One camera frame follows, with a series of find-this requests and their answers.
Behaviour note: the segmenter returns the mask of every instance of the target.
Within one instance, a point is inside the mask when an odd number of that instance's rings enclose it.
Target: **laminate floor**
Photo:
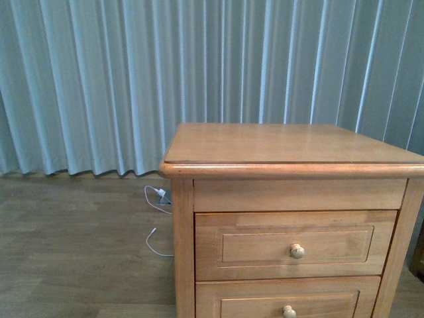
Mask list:
[[[146,204],[158,177],[0,178],[0,317],[175,317],[172,218]],[[391,318],[424,317],[402,272]]]

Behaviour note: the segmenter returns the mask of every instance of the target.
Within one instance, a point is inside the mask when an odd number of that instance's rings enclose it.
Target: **drawer front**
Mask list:
[[[377,276],[196,283],[196,317],[283,318],[286,306],[299,318],[371,317],[379,284]]]
[[[397,211],[196,213],[196,279],[379,275]],[[305,254],[292,254],[299,244]]]

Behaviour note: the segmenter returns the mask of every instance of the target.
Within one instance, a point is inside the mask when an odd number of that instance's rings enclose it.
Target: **white cable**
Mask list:
[[[156,231],[156,227],[152,230],[152,232],[150,232],[150,234],[147,236],[147,238],[146,238],[146,244],[147,244],[147,246],[149,247],[149,249],[153,252],[153,253],[155,253],[155,254],[157,254],[157,255],[159,255],[159,256],[165,256],[165,257],[173,257],[174,255],[167,255],[167,254],[161,254],[161,253],[158,253],[158,252],[156,252],[150,245],[149,245],[149,243],[148,243],[148,239],[153,235],[153,233]]]
[[[163,210],[163,209],[161,209],[161,208],[159,208],[159,207],[157,207],[157,206],[155,206],[155,205],[153,205],[153,204],[151,204],[150,203],[150,201],[148,200],[148,198],[147,198],[147,188],[149,188],[149,189],[153,189],[157,194],[159,194],[159,195],[161,195],[162,194],[162,189],[156,189],[155,187],[150,187],[149,185],[146,185],[145,187],[144,187],[144,195],[146,196],[146,201],[147,201],[147,203],[151,206],[151,207],[154,207],[155,209],[157,209],[157,210],[159,210],[159,211],[161,211],[161,212],[163,212],[163,213],[166,213],[166,214],[172,214],[171,212],[168,212],[168,211],[165,211],[165,210]]]

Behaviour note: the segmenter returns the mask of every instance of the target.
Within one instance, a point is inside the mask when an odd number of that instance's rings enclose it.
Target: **nightstand top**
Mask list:
[[[424,156],[336,126],[221,123],[181,124],[161,171],[167,176],[171,172],[167,168],[176,165],[203,167],[207,173],[211,171],[207,165],[250,169],[276,165],[275,170],[294,164],[314,169],[318,164],[401,164],[424,174]]]

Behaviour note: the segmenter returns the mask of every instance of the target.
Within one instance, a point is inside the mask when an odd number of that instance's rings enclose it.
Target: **round knob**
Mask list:
[[[290,256],[298,260],[305,256],[305,249],[298,244],[293,244],[290,248]]]
[[[291,306],[285,306],[283,308],[283,317],[284,318],[296,318],[296,312],[292,309]]]

